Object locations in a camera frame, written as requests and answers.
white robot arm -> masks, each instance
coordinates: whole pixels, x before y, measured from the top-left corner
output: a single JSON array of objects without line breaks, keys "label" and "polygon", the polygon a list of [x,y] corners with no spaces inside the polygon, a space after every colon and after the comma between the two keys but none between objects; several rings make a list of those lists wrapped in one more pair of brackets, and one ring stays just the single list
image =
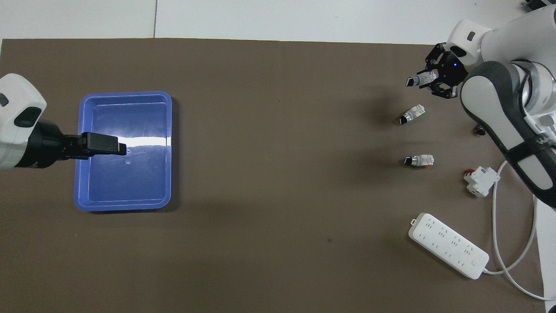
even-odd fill
[{"label": "white robot arm", "polygon": [[407,86],[451,98],[494,140],[528,188],[556,208],[556,5],[504,27],[460,21]]},{"label": "white robot arm", "polygon": [[54,123],[40,119],[45,109],[46,101],[25,78],[8,74],[0,79],[0,170],[45,168],[95,154],[126,155],[126,145],[114,136],[63,135]]}]

power strip switch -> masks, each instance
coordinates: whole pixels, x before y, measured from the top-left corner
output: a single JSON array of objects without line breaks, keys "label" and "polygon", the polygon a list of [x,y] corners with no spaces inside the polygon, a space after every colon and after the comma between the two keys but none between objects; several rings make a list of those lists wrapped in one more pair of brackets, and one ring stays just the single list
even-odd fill
[{"label": "power strip switch", "polygon": [[489,256],[429,213],[411,221],[409,237],[463,275],[477,279]]}]

cable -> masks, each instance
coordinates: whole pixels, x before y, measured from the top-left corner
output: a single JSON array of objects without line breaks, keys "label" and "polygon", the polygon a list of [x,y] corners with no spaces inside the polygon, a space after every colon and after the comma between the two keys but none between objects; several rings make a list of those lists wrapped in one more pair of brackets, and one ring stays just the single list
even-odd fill
[{"label": "cable", "polygon": [[[535,206],[535,208],[533,209],[533,220],[535,220],[535,215],[536,215],[536,211],[537,208]],[[525,255],[527,254],[527,251],[529,251],[529,248],[531,247],[531,244],[533,243],[533,239],[535,238],[535,234],[536,234],[537,228],[535,226],[535,223],[533,222],[533,226],[531,227],[531,234],[529,235],[529,239],[527,240],[527,244],[525,245],[525,248],[523,248],[523,252],[521,255],[519,255],[519,257],[512,263],[512,265],[508,266],[507,269],[508,271],[511,270],[512,268],[514,268],[522,259],[523,257],[525,257]],[[487,270],[486,268],[483,269],[483,273],[485,274],[489,274],[489,275],[500,275],[503,274],[504,271],[498,271],[498,272],[491,272],[489,270]]]},{"label": "cable", "polygon": [[[502,164],[500,165],[500,167],[498,168],[498,175],[500,175],[500,173],[502,172],[502,169],[504,168],[504,166],[507,164],[507,161],[503,161]],[[497,194],[497,187],[498,187],[498,182],[494,183],[494,188],[492,191],[492,239],[494,242],[494,253],[496,254],[496,259],[498,260],[498,263],[500,263],[500,266],[502,266],[502,272],[506,275],[506,277],[509,279],[509,281],[515,286],[517,287],[517,289],[521,290],[521,292],[525,293],[526,295],[529,295],[533,298],[539,299],[539,300],[543,300],[543,301],[554,301],[556,300],[556,298],[545,298],[545,297],[541,297],[538,295],[535,295],[525,289],[523,289],[523,287],[521,287],[510,275],[509,269],[506,267],[506,265],[504,264],[504,261],[502,261],[502,257],[500,256],[500,251],[498,250],[498,238],[496,235],[496,194]],[[525,247],[525,250],[522,252],[522,255],[519,256],[519,258],[514,262],[514,264],[516,264],[517,262],[521,261],[521,258],[523,258],[523,255],[525,254],[525,252],[529,249],[530,246],[530,242],[532,241],[532,237],[534,236],[534,232],[535,232],[535,223],[537,221],[537,214],[536,214],[536,210],[537,210],[537,198],[534,197],[534,209],[533,209],[533,227],[531,229],[531,236],[529,237],[529,241],[527,242],[527,245]]]}]

white power strip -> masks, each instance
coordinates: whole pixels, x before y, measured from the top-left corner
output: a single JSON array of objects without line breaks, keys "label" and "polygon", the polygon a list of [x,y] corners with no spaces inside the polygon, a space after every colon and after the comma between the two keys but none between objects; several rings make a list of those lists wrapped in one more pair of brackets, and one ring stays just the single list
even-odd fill
[{"label": "white power strip", "polygon": [[463,275],[479,278],[489,259],[486,252],[429,213],[419,214],[411,225],[411,239]]}]

electrical component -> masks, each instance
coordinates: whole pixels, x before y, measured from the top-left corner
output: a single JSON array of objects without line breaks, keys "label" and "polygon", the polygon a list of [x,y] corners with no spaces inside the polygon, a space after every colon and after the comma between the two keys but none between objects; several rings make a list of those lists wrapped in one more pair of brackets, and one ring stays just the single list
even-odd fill
[{"label": "electrical component", "polygon": [[406,156],[404,160],[405,165],[414,167],[430,167],[433,166],[434,157],[432,154],[422,154],[414,156]]},{"label": "electrical component", "polygon": [[413,121],[415,118],[419,117],[423,113],[425,113],[425,107],[423,107],[422,105],[419,104],[412,107],[402,116],[400,116],[400,125],[404,125],[407,122]]},{"label": "electrical component", "polygon": [[484,136],[486,135],[487,131],[481,125],[477,125],[475,127],[475,133],[479,136]]},{"label": "electrical component", "polygon": [[466,170],[463,179],[469,183],[469,192],[477,197],[486,197],[490,187],[500,179],[500,175],[492,168],[476,167]]},{"label": "electrical component", "polygon": [[[491,30],[462,20],[425,57],[419,87],[457,96],[524,184],[556,210],[556,0],[529,0],[535,9]],[[430,73],[438,78],[430,81]],[[420,74],[428,78],[421,82]],[[416,80],[410,77],[406,85]]]},{"label": "electrical component", "polygon": [[477,279],[489,256],[429,213],[411,221],[409,237],[463,275]]}]

